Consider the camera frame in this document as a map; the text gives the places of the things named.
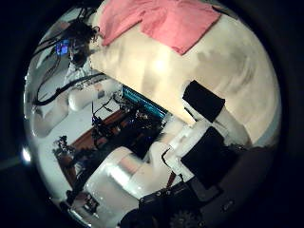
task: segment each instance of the gear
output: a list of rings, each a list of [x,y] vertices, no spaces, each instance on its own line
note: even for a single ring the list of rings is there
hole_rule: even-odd
[[[199,228],[201,226],[200,217],[189,211],[179,211],[170,219],[170,228]]]

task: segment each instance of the black cable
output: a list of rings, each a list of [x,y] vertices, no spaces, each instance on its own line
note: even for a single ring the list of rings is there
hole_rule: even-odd
[[[38,94],[36,94],[36,98],[35,100],[33,101],[33,104],[34,105],[37,105],[37,106],[43,106],[43,105],[47,105],[49,103],[51,103],[52,101],[54,101],[61,93],[65,92],[66,90],[68,90],[70,87],[82,82],[82,81],[87,81],[87,80],[90,80],[94,77],[97,77],[99,75],[104,75],[103,73],[96,73],[96,74],[92,74],[92,75],[89,75],[89,76],[85,76],[85,77],[82,77],[80,79],[76,79],[68,84],[66,84],[65,86],[61,87],[61,88],[57,88],[56,89],[56,92],[51,96],[49,97],[48,99],[46,99],[45,101],[39,101],[38,100]]]
[[[83,9],[85,10],[83,20],[85,20],[85,19],[86,19],[86,17],[87,17],[87,7],[83,7]]]
[[[161,154],[161,160],[162,160],[162,162],[166,165],[166,166],[168,166],[168,167],[170,167],[168,164],[167,164],[167,162],[165,161],[165,159],[164,159],[164,156],[165,156],[165,154],[168,152],[170,150],[170,148],[167,148],[162,154]]]
[[[113,96],[113,100],[114,100],[114,102],[116,102],[118,105],[126,105],[126,102],[120,102],[120,101],[118,101],[117,98],[115,97],[115,94],[114,94],[114,96]]]
[[[46,56],[46,58],[44,59],[44,61],[47,60],[48,58],[50,58],[55,52],[56,52],[56,49],[53,48],[53,49],[51,50],[51,52]]]
[[[60,39],[60,40],[57,40],[56,42],[50,44],[50,45],[47,45],[39,50],[37,50],[35,53],[32,54],[31,58],[35,57],[37,54],[39,54],[40,52],[44,51],[45,49],[48,49],[56,44],[58,44],[59,42],[63,41],[63,39]]]
[[[179,174],[179,177],[181,178],[181,182],[184,182],[182,174]]]
[[[39,95],[40,88],[54,74],[54,72],[57,70],[57,68],[58,68],[58,66],[60,64],[60,61],[61,61],[61,57],[57,55],[57,58],[56,58],[56,60],[55,60],[55,62],[53,64],[53,66],[47,70],[47,72],[44,75],[43,82],[39,85],[39,87],[37,89],[37,97]]]
[[[91,9],[91,12],[88,12],[87,15],[85,16],[85,19],[88,19],[93,13],[95,13],[95,9]]]
[[[45,43],[47,43],[47,42],[50,42],[50,41],[52,41],[52,40],[56,40],[56,38],[57,38],[58,36],[60,36],[61,34],[63,34],[64,31],[65,31],[66,29],[62,30],[61,32],[57,33],[56,35],[54,35],[54,36],[52,36],[52,37],[50,37],[50,38],[44,40],[43,42],[39,43],[39,45],[38,45],[37,47],[39,47],[39,46],[41,46],[41,45],[43,45],[43,44],[45,44]]]
[[[79,13],[78,13],[78,16],[77,16],[76,20],[80,18],[80,16],[81,16],[82,13],[83,13],[83,10],[84,10],[84,8],[81,8],[81,9],[80,9],[80,11],[79,11]]]
[[[110,101],[111,101],[112,99],[113,99],[113,96],[111,96],[110,99],[109,99],[106,103],[104,103],[100,108],[98,108],[96,111],[94,111],[93,115],[95,115],[95,114],[96,114],[99,110],[101,110],[103,107],[104,107],[107,111],[112,112],[111,109],[106,108],[106,106],[110,103]]]

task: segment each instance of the pink towel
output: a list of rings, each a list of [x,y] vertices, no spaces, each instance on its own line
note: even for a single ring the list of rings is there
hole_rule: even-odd
[[[141,31],[180,55],[190,49],[220,14],[199,0],[110,0],[100,21],[103,46],[141,23]]]

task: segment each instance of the cloth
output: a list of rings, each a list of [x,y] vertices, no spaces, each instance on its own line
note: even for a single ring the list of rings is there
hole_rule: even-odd
[[[110,0],[100,20],[103,46],[141,23],[141,31],[180,55],[217,22],[220,13],[199,0]]]

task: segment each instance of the cable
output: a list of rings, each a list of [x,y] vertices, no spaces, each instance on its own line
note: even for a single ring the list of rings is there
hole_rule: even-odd
[[[82,19],[85,20],[87,17],[87,7],[83,7],[83,9],[85,10],[85,13]]]
[[[80,16],[81,16],[82,13],[83,13],[83,10],[84,10],[84,8],[81,8],[81,9],[80,9],[80,11],[79,11],[79,13],[78,13],[78,16],[77,16],[76,20],[80,18]]]
[[[44,40],[43,42],[39,43],[39,45],[38,45],[37,47],[39,47],[39,46],[41,46],[41,45],[43,45],[43,44],[45,44],[45,43],[47,43],[47,42],[50,42],[51,40],[56,40],[56,38],[57,38],[58,36],[60,36],[61,34],[63,34],[64,31],[65,31],[66,29],[62,30],[61,32],[57,33],[56,35],[54,35],[54,36],[52,36],[52,37],[50,37],[50,38]]]
[[[93,74],[93,75],[89,75],[89,76],[85,76],[83,78],[80,78],[80,79],[76,79],[68,84],[66,84],[65,86],[61,87],[61,88],[57,88],[56,89],[56,92],[51,96],[49,97],[48,99],[46,99],[45,101],[39,101],[38,100],[38,94],[36,94],[36,98],[35,100],[33,101],[33,104],[34,105],[37,105],[37,106],[43,106],[43,105],[47,105],[49,103],[51,103],[52,101],[54,101],[61,93],[65,92],[66,90],[68,90],[70,87],[82,82],[82,81],[87,81],[87,80],[90,80],[94,77],[97,77],[99,75],[104,75],[103,73],[96,73],[96,74]]]
[[[44,51],[45,49],[48,49],[56,44],[58,44],[59,42],[63,41],[63,39],[60,39],[60,40],[57,40],[56,42],[50,44],[50,45],[47,45],[39,50],[37,50],[35,53],[32,54],[31,58],[35,57],[37,54],[39,54],[40,52]]]
[[[89,18],[93,13],[95,13],[96,10],[95,9],[91,9],[91,12],[88,12],[87,15],[85,16],[86,19]]]
[[[116,96],[116,94],[114,93],[113,94],[113,100],[114,100],[114,102],[116,102],[118,105],[126,105],[126,101],[124,101],[124,102],[123,101],[118,101],[115,96]]]
[[[39,85],[39,87],[37,89],[37,97],[39,96],[39,91],[40,91],[40,88],[42,87],[42,85],[54,74],[54,72],[56,72],[56,70],[60,64],[60,61],[61,61],[61,56],[57,55],[57,58],[53,64],[53,66],[47,70],[47,72],[44,75],[43,82]]]
[[[56,52],[56,49],[53,48],[53,49],[51,50],[51,52],[45,57],[45,59],[43,60],[43,62],[44,62],[45,60],[47,60],[48,58],[50,58],[55,52]]]
[[[164,159],[164,156],[165,156],[165,154],[168,152],[170,150],[170,148],[167,148],[162,154],[161,154],[161,160],[162,160],[162,162],[166,165],[166,166],[168,166],[168,167],[170,167],[168,164],[167,164],[167,162],[165,161],[165,159]]]
[[[110,108],[108,108],[108,107],[106,107],[109,103],[110,103],[110,101],[113,99],[113,96],[111,96],[110,97],[110,99],[106,102],[106,103],[104,103],[100,108],[98,108],[96,111],[94,111],[93,112],[93,115],[95,115],[99,110],[101,110],[103,107],[107,110],[107,111],[109,111],[109,112],[112,112],[112,110],[110,109]]]
[[[184,182],[182,174],[179,174],[179,177],[181,178],[181,182]]]

